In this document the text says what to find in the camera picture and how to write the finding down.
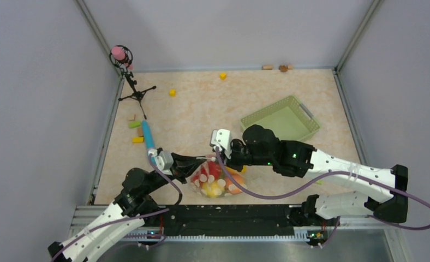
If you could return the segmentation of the brown wooden piece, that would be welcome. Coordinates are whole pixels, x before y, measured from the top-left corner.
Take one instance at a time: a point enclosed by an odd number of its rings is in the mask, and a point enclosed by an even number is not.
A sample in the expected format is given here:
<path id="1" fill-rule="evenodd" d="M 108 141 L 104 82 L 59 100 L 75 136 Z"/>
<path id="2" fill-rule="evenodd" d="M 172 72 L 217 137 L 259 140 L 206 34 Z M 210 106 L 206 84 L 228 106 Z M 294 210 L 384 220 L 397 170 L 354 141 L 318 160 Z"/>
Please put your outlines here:
<path id="1" fill-rule="evenodd" d="M 289 70 L 289 67 L 287 66 L 287 65 L 280 65 L 279 67 L 278 67 L 278 70 L 280 71 L 280 72 L 287 72 L 288 70 Z"/>

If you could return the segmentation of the yellow block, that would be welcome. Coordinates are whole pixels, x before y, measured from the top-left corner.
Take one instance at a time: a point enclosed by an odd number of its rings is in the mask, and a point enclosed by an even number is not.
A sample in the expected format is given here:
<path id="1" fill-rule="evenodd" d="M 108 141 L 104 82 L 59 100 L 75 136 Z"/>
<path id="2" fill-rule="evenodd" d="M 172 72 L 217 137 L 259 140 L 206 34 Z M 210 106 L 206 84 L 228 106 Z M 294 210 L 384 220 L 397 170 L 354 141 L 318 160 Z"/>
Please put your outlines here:
<path id="1" fill-rule="evenodd" d="M 132 143 L 134 144 L 140 144 L 144 142 L 144 137 L 143 136 L 137 136 L 137 137 L 133 137 L 132 138 Z"/>

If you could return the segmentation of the clear dotted zip top bag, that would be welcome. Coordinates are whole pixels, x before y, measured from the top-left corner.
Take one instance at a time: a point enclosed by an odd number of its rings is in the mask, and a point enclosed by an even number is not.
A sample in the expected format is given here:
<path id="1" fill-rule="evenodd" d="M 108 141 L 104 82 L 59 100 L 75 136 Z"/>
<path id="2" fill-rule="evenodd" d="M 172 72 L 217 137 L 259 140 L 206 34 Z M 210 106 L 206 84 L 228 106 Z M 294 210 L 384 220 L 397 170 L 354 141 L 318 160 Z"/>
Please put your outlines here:
<path id="1" fill-rule="evenodd" d="M 194 184 L 194 183 L 192 183 L 191 181 L 190 181 L 190 178 L 191 178 L 191 176 L 189 177 L 189 184 L 190 184 L 190 187 L 195 191 L 195 192 L 197 192 L 199 195 L 201 195 L 201 196 L 203 196 L 203 197 L 206 197 L 206 196 L 204 196 L 203 194 L 202 194 L 202 192 L 201 192 L 201 186 L 197 186 L 196 184 Z M 243 190 L 241 189 L 241 188 L 239 188 L 238 186 L 236 186 L 233 182 L 232 182 L 232 180 L 230 180 L 229 179 L 229 177 L 226 175 L 226 173 L 222 170 L 222 174 L 221 174 L 221 176 L 220 176 L 220 178 L 219 178 L 219 180 L 224 180 L 225 181 L 225 183 L 226 183 L 226 185 L 225 185 L 225 194 L 224 194 L 224 196 L 223 197 L 228 197 L 228 196 L 231 196 L 231 195 L 238 195 L 238 194 L 241 194 L 241 193 L 243 193 Z"/>

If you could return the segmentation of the orange mango toy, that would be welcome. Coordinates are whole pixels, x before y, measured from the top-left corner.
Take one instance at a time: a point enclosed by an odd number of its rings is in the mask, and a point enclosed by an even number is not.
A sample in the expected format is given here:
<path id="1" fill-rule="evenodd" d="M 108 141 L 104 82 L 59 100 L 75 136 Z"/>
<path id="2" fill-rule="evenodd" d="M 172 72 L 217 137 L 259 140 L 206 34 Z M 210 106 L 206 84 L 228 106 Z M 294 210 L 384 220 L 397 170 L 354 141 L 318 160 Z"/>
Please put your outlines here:
<path id="1" fill-rule="evenodd" d="M 221 179 L 213 182 L 204 182 L 201 185 L 201 192 L 209 198 L 220 198 L 225 194 L 225 185 L 225 181 Z"/>

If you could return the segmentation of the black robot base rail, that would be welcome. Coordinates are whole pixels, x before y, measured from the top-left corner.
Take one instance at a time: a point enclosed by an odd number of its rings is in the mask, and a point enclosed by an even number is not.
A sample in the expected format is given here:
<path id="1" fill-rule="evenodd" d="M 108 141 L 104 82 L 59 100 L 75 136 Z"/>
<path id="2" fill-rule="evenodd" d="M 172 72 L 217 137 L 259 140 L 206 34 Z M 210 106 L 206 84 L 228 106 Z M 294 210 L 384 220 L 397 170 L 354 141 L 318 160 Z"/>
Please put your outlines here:
<path id="1" fill-rule="evenodd" d="M 178 205 L 145 219 L 150 238 L 175 241 L 300 241 L 324 244 L 340 222 L 316 215 L 301 205 Z"/>

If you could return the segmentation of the red bell pepper toy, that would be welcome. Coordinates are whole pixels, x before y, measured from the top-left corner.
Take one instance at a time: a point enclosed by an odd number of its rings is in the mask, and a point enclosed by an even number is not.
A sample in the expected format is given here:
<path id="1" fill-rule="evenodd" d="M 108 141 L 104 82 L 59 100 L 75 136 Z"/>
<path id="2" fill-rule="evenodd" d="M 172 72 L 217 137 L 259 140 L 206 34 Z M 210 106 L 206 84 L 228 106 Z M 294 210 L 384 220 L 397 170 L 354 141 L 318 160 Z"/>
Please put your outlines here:
<path id="1" fill-rule="evenodd" d="M 214 182 L 220 178 L 222 174 L 221 167 L 218 163 L 208 161 L 202 163 L 192 174 L 190 181 L 197 186 L 201 186 L 205 182 Z"/>

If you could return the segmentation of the black tripod microphone stand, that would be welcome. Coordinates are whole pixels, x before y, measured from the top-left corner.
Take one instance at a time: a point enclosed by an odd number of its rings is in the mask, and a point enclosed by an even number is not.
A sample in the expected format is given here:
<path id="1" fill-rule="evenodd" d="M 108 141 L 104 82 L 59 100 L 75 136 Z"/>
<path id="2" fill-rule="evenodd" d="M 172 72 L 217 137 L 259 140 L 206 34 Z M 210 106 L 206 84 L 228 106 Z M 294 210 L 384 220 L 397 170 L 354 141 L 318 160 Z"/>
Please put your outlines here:
<path id="1" fill-rule="evenodd" d="M 142 114 L 143 114 L 143 117 L 145 120 L 147 120 L 147 115 L 145 114 L 144 109 L 142 107 L 142 100 L 148 91 L 155 90 L 157 88 L 157 86 L 152 86 L 150 88 L 147 88 L 147 89 L 141 90 L 141 91 L 137 90 L 136 86 L 137 86 L 138 82 L 134 79 L 134 73 L 132 72 L 133 60 L 134 60 L 133 53 L 124 45 L 116 45 L 116 46 L 120 46 L 125 51 L 126 57 L 124 60 L 118 61 L 118 60 L 113 58 L 113 56 L 111 54 L 111 50 L 110 50 L 109 61 L 111 62 L 111 64 L 115 68 L 117 68 L 120 71 L 121 77 L 126 80 L 128 85 L 132 89 L 132 93 L 130 95 L 125 96 L 125 97 L 120 97 L 120 98 L 118 98 L 118 101 L 121 102 L 125 99 L 133 99 L 133 100 L 138 101 L 140 109 L 141 109 Z"/>

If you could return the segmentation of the green perforated plastic basket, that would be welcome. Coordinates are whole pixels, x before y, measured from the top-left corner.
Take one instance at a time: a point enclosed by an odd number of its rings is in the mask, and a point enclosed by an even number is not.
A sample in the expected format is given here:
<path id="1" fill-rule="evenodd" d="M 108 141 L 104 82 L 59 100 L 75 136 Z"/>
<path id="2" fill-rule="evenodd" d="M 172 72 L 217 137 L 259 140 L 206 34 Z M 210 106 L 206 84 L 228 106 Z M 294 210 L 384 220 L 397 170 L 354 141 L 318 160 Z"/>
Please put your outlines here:
<path id="1" fill-rule="evenodd" d="M 242 130 L 254 124 L 272 130 L 281 140 L 306 141 L 321 129 L 318 119 L 294 95 L 278 100 L 240 120 Z"/>

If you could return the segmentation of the brown wooden block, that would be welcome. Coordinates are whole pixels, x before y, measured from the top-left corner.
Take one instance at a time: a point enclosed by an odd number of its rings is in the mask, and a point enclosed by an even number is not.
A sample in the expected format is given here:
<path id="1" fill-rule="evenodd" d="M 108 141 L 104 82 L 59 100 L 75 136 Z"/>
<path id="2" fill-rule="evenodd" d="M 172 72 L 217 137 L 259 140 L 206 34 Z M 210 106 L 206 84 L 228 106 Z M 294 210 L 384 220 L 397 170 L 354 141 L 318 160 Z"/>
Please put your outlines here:
<path id="1" fill-rule="evenodd" d="M 136 129 L 136 131 L 137 131 L 137 136 L 138 137 L 143 137 L 144 136 L 144 131 L 143 131 L 142 127 L 138 127 Z"/>

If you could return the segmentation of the wooden cork piece left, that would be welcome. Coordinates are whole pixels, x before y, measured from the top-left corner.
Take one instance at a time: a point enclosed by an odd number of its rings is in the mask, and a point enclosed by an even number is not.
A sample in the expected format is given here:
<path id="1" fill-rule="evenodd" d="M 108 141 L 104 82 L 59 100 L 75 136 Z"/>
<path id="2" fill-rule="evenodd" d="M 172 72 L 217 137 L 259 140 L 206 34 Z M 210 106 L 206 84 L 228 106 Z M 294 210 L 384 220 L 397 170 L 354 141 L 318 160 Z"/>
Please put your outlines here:
<path id="1" fill-rule="evenodd" d="M 273 65 L 272 64 L 266 64 L 262 66 L 262 70 L 272 70 Z"/>

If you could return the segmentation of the green block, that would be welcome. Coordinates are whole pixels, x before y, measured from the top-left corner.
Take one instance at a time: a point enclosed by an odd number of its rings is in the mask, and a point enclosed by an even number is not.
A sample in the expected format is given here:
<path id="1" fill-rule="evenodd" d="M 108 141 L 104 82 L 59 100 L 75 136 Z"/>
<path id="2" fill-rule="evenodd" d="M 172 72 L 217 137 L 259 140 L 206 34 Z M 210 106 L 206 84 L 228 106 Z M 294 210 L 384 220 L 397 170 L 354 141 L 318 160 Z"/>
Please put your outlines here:
<path id="1" fill-rule="evenodd" d="M 138 127 L 140 127 L 140 126 L 141 126 L 141 121 L 132 121 L 132 122 L 129 122 L 129 123 L 128 123 L 128 127 L 129 127 L 130 129 L 138 128 Z"/>

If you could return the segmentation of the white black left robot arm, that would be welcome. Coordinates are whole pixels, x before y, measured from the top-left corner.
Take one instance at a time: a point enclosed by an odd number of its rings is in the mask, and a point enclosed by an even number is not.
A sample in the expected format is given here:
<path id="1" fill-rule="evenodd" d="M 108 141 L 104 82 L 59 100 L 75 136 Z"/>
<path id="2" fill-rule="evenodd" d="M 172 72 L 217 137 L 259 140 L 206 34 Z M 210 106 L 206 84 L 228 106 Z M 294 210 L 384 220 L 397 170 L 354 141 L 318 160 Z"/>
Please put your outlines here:
<path id="1" fill-rule="evenodd" d="M 133 230 L 155 224 L 159 216 L 182 201 L 175 181 L 186 183 L 209 160 L 208 156 L 182 156 L 161 148 L 149 149 L 147 158 L 153 170 L 130 169 L 119 195 L 97 218 L 70 239 L 49 245 L 51 261 L 97 261 Z M 177 190 L 178 198 L 173 205 L 160 207 L 150 194 L 167 184 Z"/>

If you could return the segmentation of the pink foam microphone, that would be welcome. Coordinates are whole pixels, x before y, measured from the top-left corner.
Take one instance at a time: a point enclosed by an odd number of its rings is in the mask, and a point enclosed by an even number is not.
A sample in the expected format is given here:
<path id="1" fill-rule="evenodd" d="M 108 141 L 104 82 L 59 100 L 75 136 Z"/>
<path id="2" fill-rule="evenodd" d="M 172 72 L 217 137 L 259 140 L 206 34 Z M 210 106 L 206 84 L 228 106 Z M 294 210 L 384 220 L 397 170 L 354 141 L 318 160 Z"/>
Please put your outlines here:
<path id="1" fill-rule="evenodd" d="M 114 46 L 111 49 L 111 54 L 112 54 L 113 58 L 118 60 L 118 61 L 122 61 L 126 57 L 125 51 L 120 46 Z"/>

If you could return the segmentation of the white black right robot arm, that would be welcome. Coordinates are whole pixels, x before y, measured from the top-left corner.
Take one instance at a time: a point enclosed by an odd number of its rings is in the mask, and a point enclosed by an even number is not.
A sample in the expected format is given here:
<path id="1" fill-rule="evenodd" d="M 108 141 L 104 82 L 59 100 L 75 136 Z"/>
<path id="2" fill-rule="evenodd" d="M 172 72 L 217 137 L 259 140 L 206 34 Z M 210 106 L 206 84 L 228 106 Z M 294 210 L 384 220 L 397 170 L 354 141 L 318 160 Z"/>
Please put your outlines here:
<path id="1" fill-rule="evenodd" d="M 372 215 L 384 222 L 404 223 L 408 214 L 408 168 L 374 168 L 343 160 L 316 147 L 281 140 L 260 125 L 247 128 L 242 139 L 217 138 L 224 164 L 239 170 L 245 165 L 271 166 L 286 177 L 324 179 L 350 189 L 349 193 L 310 196 L 303 210 L 307 223 L 318 225 L 338 216 Z"/>

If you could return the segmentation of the blue cylinder toy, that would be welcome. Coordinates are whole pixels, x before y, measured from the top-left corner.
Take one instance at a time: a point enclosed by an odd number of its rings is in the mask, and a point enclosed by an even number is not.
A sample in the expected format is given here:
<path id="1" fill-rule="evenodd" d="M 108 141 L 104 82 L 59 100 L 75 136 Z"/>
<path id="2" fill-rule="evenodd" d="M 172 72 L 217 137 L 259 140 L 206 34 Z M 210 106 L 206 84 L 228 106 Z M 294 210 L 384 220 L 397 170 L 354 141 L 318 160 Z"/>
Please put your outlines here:
<path id="1" fill-rule="evenodd" d="M 144 135 L 144 142 L 146 145 L 146 156 L 148 157 L 148 156 L 150 156 L 150 154 L 152 152 L 155 151 L 156 146 L 155 146 L 154 138 L 153 138 L 153 135 L 151 132 L 151 127 L 146 120 L 143 120 L 141 122 L 141 128 L 142 128 L 142 132 Z"/>

